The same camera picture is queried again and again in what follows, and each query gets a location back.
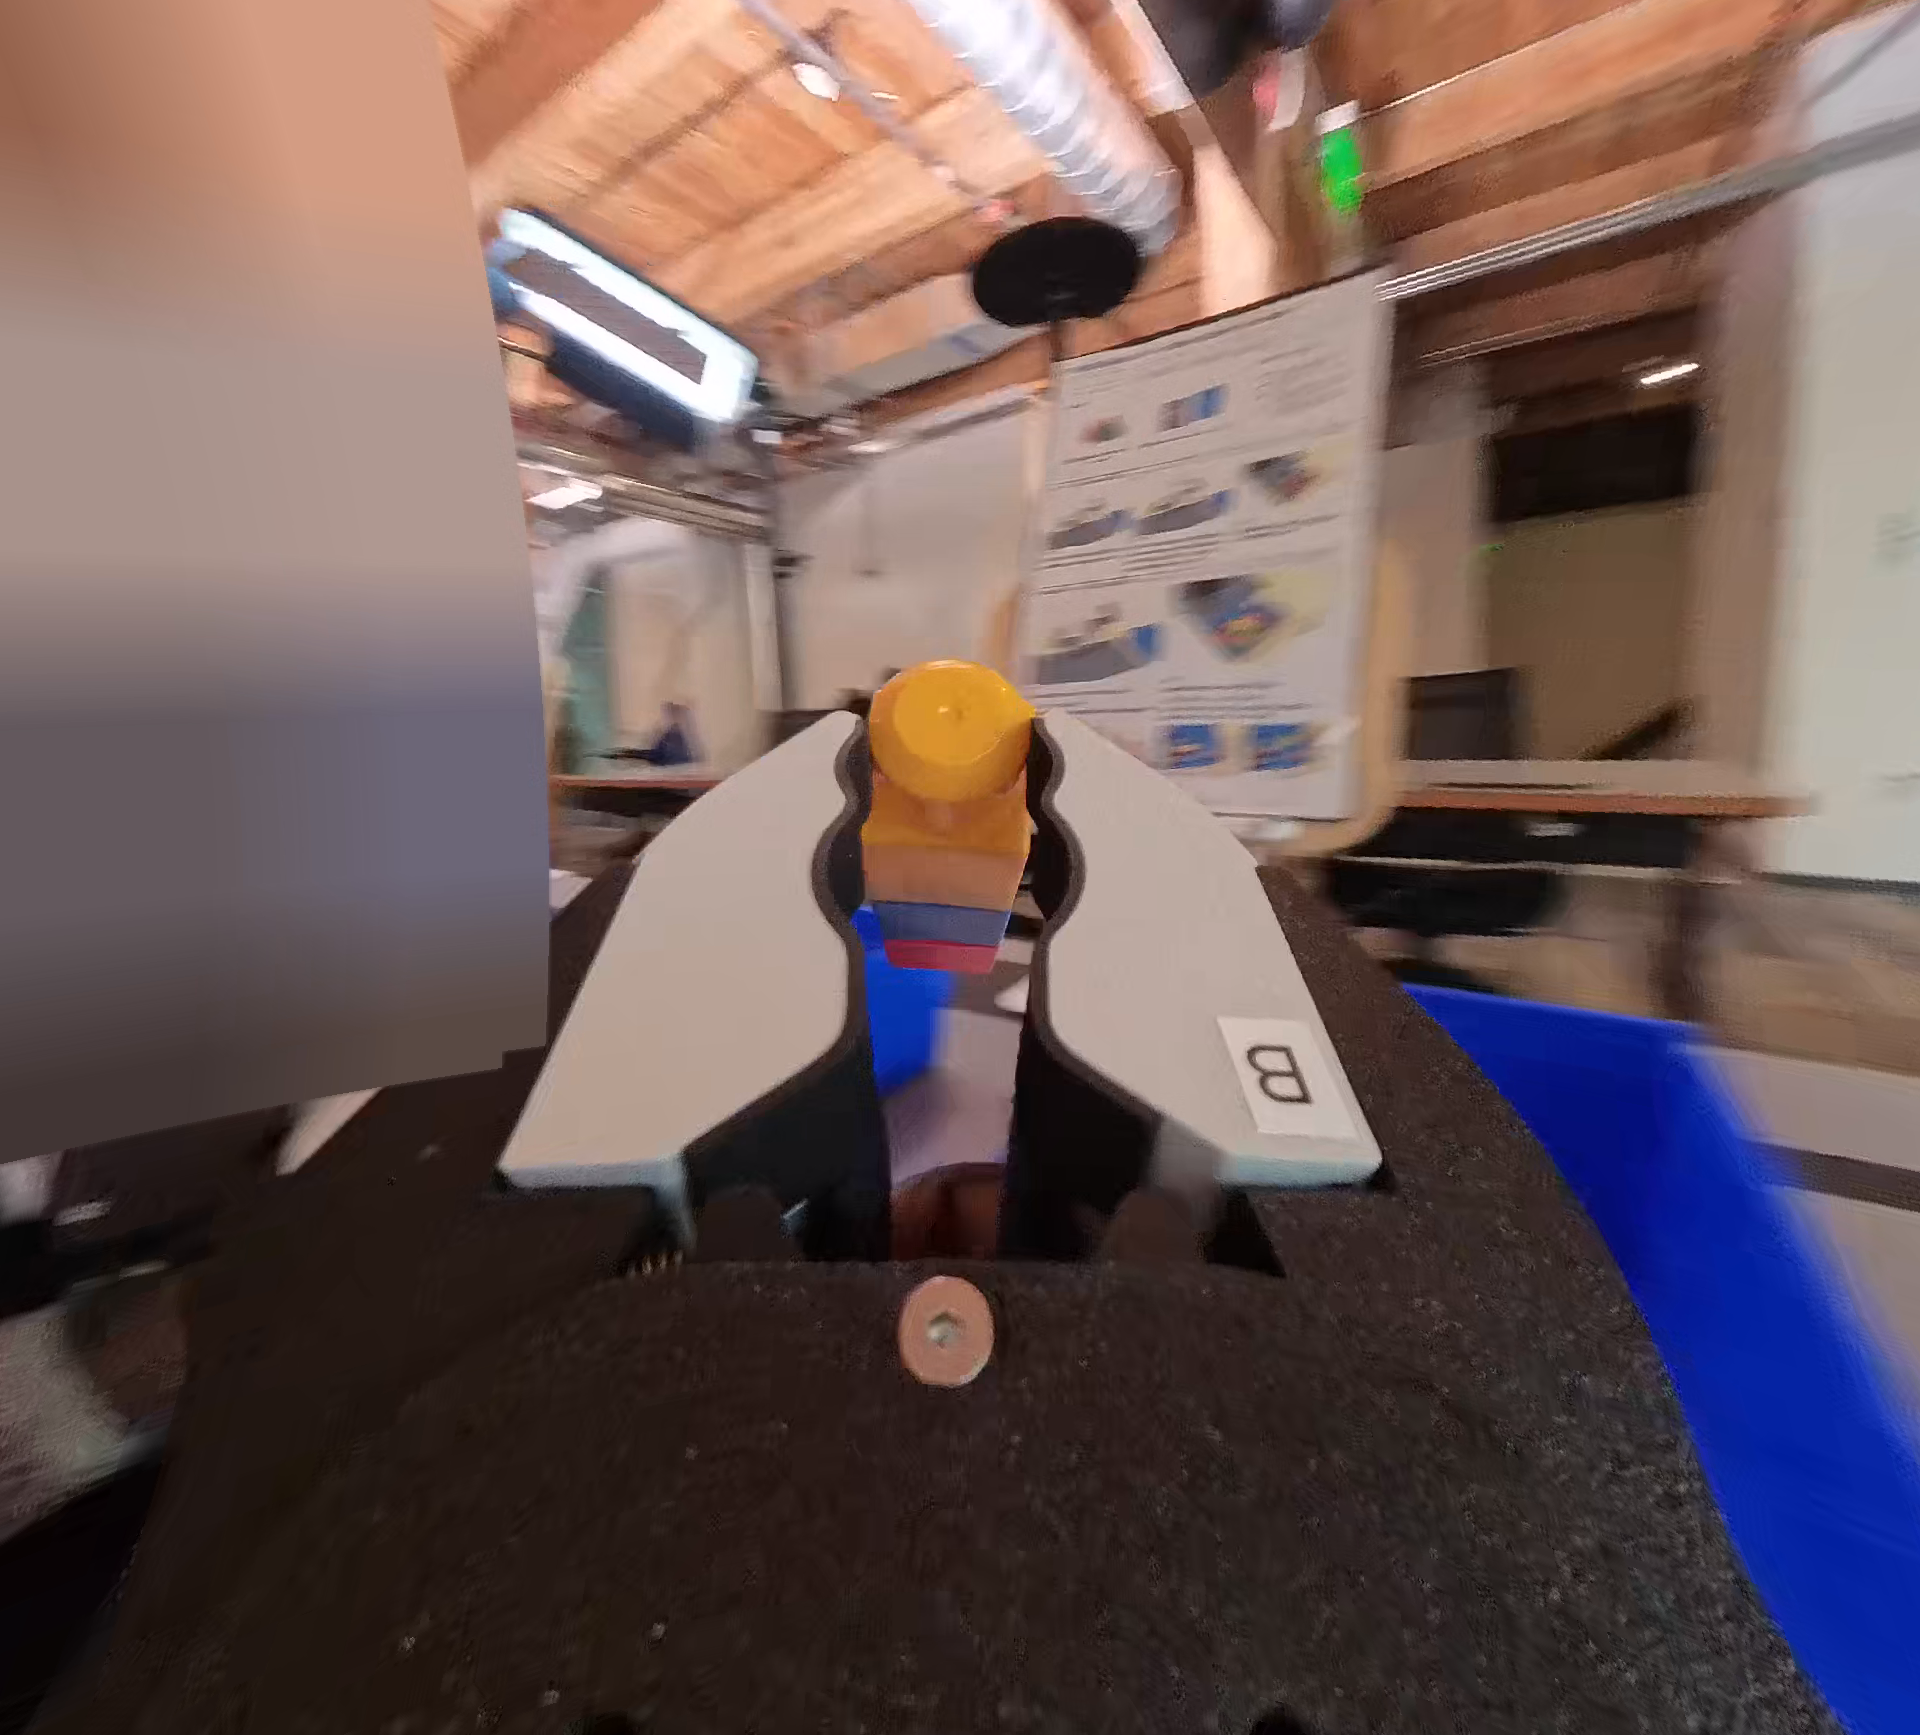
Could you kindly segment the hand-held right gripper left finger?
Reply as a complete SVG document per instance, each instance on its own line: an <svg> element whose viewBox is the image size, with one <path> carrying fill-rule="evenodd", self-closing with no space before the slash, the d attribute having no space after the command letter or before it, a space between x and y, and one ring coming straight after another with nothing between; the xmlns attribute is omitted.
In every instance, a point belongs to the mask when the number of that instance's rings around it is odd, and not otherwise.
<svg viewBox="0 0 1920 1735"><path fill-rule="evenodd" d="M714 1197L760 1189L808 1255L889 1249L851 927L870 798L840 710L654 839L502 1147L510 1188L639 1188L682 1247Z"/></svg>

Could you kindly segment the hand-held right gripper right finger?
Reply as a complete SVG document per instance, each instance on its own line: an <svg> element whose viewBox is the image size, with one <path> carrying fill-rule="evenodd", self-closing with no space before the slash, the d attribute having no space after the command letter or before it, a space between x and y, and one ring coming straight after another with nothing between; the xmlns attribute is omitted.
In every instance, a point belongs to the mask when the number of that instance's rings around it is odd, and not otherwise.
<svg viewBox="0 0 1920 1735"><path fill-rule="evenodd" d="M1383 1147L1230 828L1063 711L1035 720L1027 804L1042 933L1003 1252L1090 1255L1130 1197L1206 1252L1257 1193L1377 1185Z"/></svg>

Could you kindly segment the blue toy block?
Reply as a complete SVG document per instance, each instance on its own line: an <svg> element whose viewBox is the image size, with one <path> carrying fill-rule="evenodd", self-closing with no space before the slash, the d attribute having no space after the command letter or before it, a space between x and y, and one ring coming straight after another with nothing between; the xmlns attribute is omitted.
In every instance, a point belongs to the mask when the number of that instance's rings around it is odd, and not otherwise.
<svg viewBox="0 0 1920 1735"><path fill-rule="evenodd" d="M997 951L1011 907L945 904L925 900L867 900L885 949Z"/></svg>

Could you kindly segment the yellow toy block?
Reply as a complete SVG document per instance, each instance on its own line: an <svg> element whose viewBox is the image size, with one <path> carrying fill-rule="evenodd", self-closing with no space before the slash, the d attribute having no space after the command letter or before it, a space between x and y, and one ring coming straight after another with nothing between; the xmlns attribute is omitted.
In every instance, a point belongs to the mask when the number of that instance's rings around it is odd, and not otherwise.
<svg viewBox="0 0 1920 1735"><path fill-rule="evenodd" d="M1035 703L997 669L930 661L867 711L865 887L879 904L1011 910L1027 872Z"/></svg>

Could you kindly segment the wooden desk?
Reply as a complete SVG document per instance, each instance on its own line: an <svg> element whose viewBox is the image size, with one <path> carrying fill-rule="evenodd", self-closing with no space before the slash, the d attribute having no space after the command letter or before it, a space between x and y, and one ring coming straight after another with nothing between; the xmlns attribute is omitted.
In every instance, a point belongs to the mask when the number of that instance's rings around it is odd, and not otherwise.
<svg viewBox="0 0 1920 1735"><path fill-rule="evenodd" d="M1398 810L1627 814L1775 822L1815 810L1804 793L1700 761L1423 761L1406 762Z"/></svg>

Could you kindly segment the hanging light panel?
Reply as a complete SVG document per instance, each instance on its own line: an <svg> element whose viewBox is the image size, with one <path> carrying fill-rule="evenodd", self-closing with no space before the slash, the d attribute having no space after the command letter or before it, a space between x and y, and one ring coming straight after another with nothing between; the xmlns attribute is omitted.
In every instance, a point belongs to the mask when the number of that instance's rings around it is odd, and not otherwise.
<svg viewBox="0 0 1920 1735"><path fill-rule="evenodd" d="M548 373L584 402L678 452L753 420L756 348L554 215L507 206L485 260L495 318L533 330Z"/></svg>

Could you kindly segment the black floor lamp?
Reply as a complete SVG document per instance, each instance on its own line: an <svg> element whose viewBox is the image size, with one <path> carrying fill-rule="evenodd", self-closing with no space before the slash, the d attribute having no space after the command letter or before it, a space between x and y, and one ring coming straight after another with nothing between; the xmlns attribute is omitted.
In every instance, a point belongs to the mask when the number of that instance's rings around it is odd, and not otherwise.
<svg viewBox="0 0 1920 1735"><path fill-rule="evenodd" d="M1049 363L1070 330L1126 307L1142 276L1138 240L1097 215L1051 215L1000 234L973 266L973 303L1007 330L1042 330Z"/></svg>

